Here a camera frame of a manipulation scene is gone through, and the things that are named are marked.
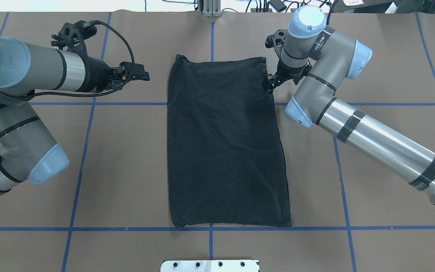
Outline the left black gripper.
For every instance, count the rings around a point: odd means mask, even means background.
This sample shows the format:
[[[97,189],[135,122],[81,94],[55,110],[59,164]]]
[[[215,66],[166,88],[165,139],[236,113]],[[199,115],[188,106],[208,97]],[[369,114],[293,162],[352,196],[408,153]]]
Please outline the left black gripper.
[[[119,67],[111,68],[103,60],[93,57],[86,57],[83,63],[86,69],[86,77],[83,81],[84,93],[118,91],[122,90],[129,81],[150,81],[150,74],[145,71],[143,64],[120,63]]]

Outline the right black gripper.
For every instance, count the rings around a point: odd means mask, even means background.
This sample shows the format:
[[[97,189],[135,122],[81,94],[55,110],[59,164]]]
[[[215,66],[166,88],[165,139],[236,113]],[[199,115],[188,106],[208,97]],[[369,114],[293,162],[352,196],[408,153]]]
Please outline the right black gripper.
[[[272,93],[275,88],[288,80],[293,80],[293,83],[297,85],[302,78],[308,75],[311,69],[312,64],[310,62],[299,68],[292,68],[285,65],[282,60],[279,60],[276,74],[268,74],[265,79],[266,91]]]

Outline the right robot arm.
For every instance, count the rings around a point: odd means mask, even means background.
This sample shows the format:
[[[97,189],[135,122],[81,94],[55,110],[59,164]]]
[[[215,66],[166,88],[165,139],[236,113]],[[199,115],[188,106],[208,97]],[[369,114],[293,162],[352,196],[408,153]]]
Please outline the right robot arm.
[[[373,56],[338,98],[435,152],[435,14],[334,14],[332,24]],[[360,151],[284,116],[295,227],[435,225],[435,206]]]

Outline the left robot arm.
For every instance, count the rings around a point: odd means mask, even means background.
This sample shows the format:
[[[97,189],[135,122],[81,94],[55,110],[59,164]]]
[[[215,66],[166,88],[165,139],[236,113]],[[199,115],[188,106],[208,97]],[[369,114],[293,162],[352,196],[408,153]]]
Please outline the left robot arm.
[[[41,184],[62,172],[69,160],[29,101],[40,95],[96,97],[131,80],[148,81],[143,65],[111,68],[89,57],[90,34],[53,35],[50,48],[0,37],[0,197],[23,181]]]

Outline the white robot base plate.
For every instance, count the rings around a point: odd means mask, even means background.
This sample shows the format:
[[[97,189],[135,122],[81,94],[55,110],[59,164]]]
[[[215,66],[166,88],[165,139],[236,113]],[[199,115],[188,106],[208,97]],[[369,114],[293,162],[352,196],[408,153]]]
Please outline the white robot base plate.
[[[259,272],[258,260],[168,260],[161,272]]]

